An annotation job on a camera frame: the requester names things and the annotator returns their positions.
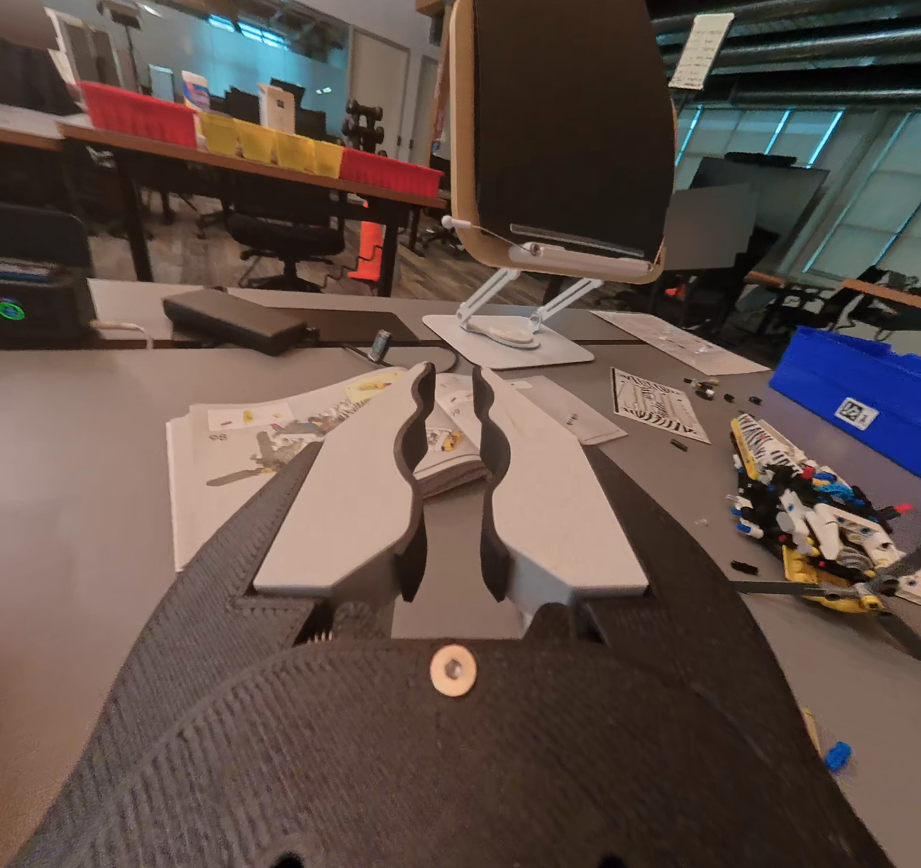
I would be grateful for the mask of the clear plastic bag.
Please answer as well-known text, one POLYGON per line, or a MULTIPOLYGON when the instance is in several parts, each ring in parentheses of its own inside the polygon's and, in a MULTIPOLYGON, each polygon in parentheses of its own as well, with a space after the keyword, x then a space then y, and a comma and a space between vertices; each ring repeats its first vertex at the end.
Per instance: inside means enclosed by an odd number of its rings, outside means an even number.
POLYGON ((706 377, 770 372, 767 366, 649 314, 603 310, 591 313, 706 377))

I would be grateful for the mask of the orange traffic cone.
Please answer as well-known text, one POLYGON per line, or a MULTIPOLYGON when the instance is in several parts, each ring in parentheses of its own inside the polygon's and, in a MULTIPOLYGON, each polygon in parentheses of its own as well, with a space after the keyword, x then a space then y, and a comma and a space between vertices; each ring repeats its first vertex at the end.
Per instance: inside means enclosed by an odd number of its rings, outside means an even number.
POLYGON ((378 223, 363 221, 359 232, 358 258, 353 270, 348 273, 351 280, 376 286, 379 282, 383 259, 385 229, 378 223))

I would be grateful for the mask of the black dumbbell rack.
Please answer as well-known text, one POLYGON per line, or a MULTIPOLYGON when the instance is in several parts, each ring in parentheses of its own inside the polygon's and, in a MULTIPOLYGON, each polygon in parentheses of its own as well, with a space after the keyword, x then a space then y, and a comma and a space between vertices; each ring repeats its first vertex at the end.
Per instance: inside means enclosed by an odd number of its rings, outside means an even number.
POLYGON ((349 98, 342 120, 342 137, 345 147, 388 157, 383 148, 385 130, 381 106, 368 106, 349 98))

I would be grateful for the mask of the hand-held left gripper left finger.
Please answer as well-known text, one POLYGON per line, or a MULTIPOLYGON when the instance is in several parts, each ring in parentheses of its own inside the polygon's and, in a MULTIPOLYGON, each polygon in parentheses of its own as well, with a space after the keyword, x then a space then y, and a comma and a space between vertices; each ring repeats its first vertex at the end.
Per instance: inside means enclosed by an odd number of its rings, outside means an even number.
POLYGON ((411 602, 427 557, 414 471, 436 369, 417 364, 325 437, 252 582, 329 602, 411 602))

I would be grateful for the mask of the zebra striped lego helicopter model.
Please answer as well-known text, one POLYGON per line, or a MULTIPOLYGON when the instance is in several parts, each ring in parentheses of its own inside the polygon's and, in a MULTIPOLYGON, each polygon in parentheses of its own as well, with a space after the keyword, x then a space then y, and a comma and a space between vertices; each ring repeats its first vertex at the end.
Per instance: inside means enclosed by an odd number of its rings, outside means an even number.
POLYGON ((730 428, 735 528, 776 556, 784 575, 780 582, 739 583, 739 590, 869 618, 919 660, 919 634, 888 604, 919 573, 919 549, 904 552, 892 537, 893 520, 911 505, 874 506, 858 486, 750 413, 739 413, 730 428))

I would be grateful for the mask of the black office chair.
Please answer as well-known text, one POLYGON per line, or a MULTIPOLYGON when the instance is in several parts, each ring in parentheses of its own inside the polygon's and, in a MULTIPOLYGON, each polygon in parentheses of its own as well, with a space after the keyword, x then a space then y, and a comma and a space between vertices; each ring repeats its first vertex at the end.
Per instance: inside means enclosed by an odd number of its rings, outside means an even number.
POLYGON ((300 277, 297 267, 302 263, 333 266, 333 259, 344 252, 346 240, 342 221, 331 223, 331 207, 327 204, 307 208, 307 221, 288 221, 266 215, 231 210, 225 220, 230 237, 243 247, 241 261, 248 262, 240 277, 240 289, 260 289, 281 292, 323 293, 331 276, 327 273, 321 283, 300 277), (258 263, 270 258, 282 264, 279 274, 253 277, 258 263))

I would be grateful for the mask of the lego instruction booklet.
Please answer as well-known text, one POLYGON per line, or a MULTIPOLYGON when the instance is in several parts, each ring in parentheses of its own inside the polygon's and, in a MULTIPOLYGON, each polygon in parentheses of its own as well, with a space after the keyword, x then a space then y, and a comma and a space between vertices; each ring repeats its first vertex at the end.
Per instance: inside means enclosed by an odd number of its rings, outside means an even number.
MULTIPOLYGON (((296 460, 308 471, 325 437, 407 370, 368 373, 269 402, 195 405, 185 416, 168 422, 177 570, 189 564, 205 542, 270 480, 279 479, 283 471, 295 472, 296 460)), ((532 401, 533 393, 541 389, 536 380, 511 383, 532 401)), ((443 489, 455 481, 465 483, 471 474, 488 472, 480 457, 481 425, 474 412, 472 378, 436 375, 434 406, 425 421, 425 432, 428 448, 414 471, 422 499, 433 486, 443 489)), ((282 510, 280 526, 289 509, 282 510)), ((256 573, 278 530, 268 536, 268 548, 257 552, 256 573)))

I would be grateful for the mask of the wooden table with bins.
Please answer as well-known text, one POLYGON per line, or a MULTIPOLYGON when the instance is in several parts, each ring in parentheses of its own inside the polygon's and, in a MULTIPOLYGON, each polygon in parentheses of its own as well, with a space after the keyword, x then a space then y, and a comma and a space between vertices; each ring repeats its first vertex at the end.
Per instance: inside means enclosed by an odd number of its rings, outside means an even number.
POLYGON ((76 117, 59 118, 13 106, 2 106, 1 137, 5 145, 29 147, 44 152, 62 153, 64 148, 71 144, 98 146, 112 152, 121 189, 133 269, 136 279, 140 282, 153 282, 152 265, 133 180, 134 166, 140 155, 159 160, 201 164, 227 172, 256 175, 276 182, 316 186, 334 191, 337 194, 334 206, 339 208, 345 218, 359 222, 375 222, 385 229, 376 292, 380 298, 389 298, 392 295, 401 231, 409 227, 411 218, 417 218, 422 210, 433 208, 443 211, 448 205, 447 198, 442 194, 425 197, 392 188, 334 179, 276 164, 254 162, 171 142, 96 129, 79 122, 76 117))

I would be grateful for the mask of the black charger box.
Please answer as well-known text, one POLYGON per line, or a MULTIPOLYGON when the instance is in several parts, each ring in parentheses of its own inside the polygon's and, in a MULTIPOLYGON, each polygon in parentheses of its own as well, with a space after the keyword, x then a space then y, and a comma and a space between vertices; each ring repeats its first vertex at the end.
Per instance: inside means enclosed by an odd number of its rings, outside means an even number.
POLYGON ((96 336, 97 311, 80 270, 1 260, 1 349, 70 347, 96 336))

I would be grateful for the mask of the white paper note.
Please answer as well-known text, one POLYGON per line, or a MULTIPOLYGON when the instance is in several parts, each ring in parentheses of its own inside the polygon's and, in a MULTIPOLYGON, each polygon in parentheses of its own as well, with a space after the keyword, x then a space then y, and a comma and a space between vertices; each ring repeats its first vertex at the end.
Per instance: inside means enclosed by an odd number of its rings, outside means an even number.
POLYGON ((669 81, 669 89, 699 92, 731 29, 733 12, 698 13, 669 81))

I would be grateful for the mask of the grey panel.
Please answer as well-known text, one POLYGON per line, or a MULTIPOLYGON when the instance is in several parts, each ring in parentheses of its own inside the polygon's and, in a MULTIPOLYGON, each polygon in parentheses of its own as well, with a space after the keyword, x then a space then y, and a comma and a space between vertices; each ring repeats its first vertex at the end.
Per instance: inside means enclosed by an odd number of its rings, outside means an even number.
POLYGON ((704 157, 689 188, 667 211, 664 270, 699 273, 733 268, 756 243, 785 252, 812 216, 826 169, 704 157))

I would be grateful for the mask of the zebra sticker sheet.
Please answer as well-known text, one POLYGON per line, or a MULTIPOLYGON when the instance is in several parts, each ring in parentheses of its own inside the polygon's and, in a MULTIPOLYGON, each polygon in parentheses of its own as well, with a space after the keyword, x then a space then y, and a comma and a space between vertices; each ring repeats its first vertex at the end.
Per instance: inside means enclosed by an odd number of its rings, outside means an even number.
POLYGON ((672 436, 711 443, 685 392, 615 367, 610 369, 610 378, 617 416, 672 436))

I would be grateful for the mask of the black tablet in tan case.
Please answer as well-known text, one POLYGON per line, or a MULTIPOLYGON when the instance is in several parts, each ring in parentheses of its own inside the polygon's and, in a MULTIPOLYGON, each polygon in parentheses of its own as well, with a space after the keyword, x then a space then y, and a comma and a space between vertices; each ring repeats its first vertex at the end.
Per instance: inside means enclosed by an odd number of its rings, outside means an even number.
POLYGON ((645 0, 456 0, 451 210, 478 262, 649 284, 676 120, 645 0))

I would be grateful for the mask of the blue storage bin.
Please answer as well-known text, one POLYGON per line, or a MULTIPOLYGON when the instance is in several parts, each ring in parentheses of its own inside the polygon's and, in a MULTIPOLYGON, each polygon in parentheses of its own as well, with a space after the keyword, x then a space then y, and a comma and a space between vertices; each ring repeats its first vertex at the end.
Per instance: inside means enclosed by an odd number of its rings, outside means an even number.
POLYGON ((883 342, 798 328, 769 386, 919 475, 920 357, 883 342))

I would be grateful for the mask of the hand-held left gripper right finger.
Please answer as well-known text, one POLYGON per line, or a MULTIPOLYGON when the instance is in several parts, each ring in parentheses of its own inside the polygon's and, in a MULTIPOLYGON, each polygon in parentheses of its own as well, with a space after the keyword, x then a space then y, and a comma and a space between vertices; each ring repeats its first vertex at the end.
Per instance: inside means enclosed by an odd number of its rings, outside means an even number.
POLYGON ((589 451, 488 368, 472 374, 488 470, 480 539, 490 595, 513 604, 632 598, 649 588, 589 451))

